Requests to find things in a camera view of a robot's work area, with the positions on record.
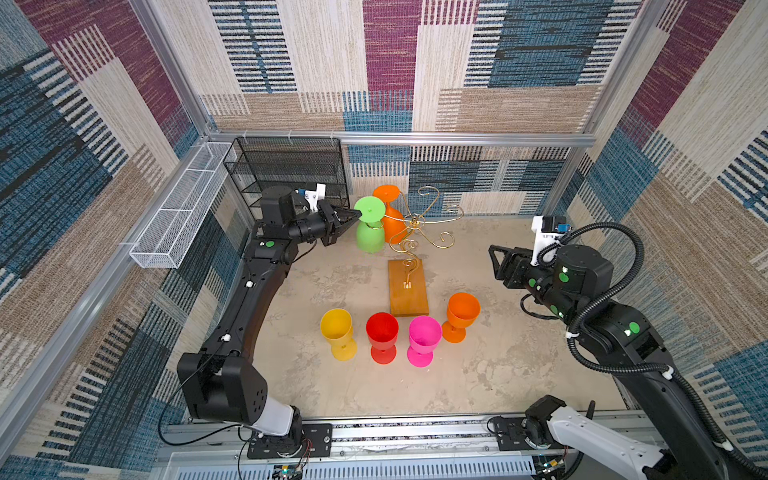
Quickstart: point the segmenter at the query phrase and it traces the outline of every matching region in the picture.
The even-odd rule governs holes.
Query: metal rack shelf
[[[317,184],[325,184],[328,201],[349,207],[339,140],[239,137],[232,146],[236,157],[228,157],[224,166],[254,219],[261,218],[261,192],[277,185],[314,190]]]
[[[231,144],[203,144],[131,248],[131,258],[141,268],[181,265],[227,178],[223,163],[228,158],[235,158]]]

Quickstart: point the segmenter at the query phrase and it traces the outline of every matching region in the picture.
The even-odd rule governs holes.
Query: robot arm
[[[564,217],[545,217],[545,221],[538,222],[550,226],[564,223]],[[612,263],[585,245],[560,246],[554,263],[547,263],[545,257],[544,264],[533,264],[532,260],[538,255],[525,248],[491,246],[488,251],[497,280],[501,280],[507,288],[527,290],[536,303],[545,305],[566,325],[570,325],[593,299],[611,288]],[[608,300],[594,309],[580,332],[566,335],[567,338],[575,338],[582,348],[592,353],[601,366],[632,367],[652,363],[670,367],[667,372],[616,376],[640,403],[669,445],[671,453],[661,459],[657,472],[669,472],[672,468],[680,469],[684,478],[756,478],[744,468],[742,462],[729,455],[727,449],[733,449],[730,444],[717,445],[713,442],[710,430],[691,400],[692,392],[686,394],[678,382],[671,381],[671,373],[677,367],[661,336],[643,313]],[[617,439],[618,434],[609,434],[584,418],[579,418],[577,422],[584,422],[584,427],[574,427],[573,419],[568,418],[574,416],[574,411],[562,401],[557,402],[561,405],[544,402],[548,407],[536,413],[538,421],[527,421],[526,433],[529,437],[550,438],[583,450],[627,478],[645,478],[642,476],[644,472],[654,469],[656,464],[652,461],[658,458],[658,449],[651,454],[652,448],[644,447],[647,453],[643,458],[633,457],[632,462],[627,462],[628,458],[621,457],[631,455],[633,451],[619,445],[626,444],[628,440]],[[613,456],[614,450],[619,451],[620,458],[607,460]]]
[[[294,199],[307,210],[297,214]],[[253,348],[299,243],[335,243],[360,212],[334,207],[327,200],[318,200],[313,211],[289,187],[265,189],[260,206],[263,219],[245,249],[245,268],[233,298],[200,351],[181,356],[177,374],[182,382],[188,379],[182,390],[193,418],[253,425],[267,435],[286,437],[289,449],[300,442],[298,409],[269,396],[266,380],[253,367]]]

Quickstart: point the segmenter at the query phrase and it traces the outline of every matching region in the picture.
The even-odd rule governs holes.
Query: white cable clip
[[[726,452],[732,452],[733,451],[733,444],[730,442],[730,440],[726,440],[723,443],[717,443],[717,442],[712,442],[712,443],[715,444],[716,447],[720,447],[723,450],[725,450]]]

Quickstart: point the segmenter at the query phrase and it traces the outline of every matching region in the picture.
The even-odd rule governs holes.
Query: pink goblet
[[[442,338],[440,322],[430,316],[417,316],[408,327],[408,361],[411,365],[424,368],[432,363],[434,353]]]

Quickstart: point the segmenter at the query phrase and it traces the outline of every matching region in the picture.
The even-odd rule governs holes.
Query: wooden board
[[[424,267],[411,273],[411,288],[402,288],[406,268],[402,260],[389,261],[389,312],[394,316],[429,315]]]

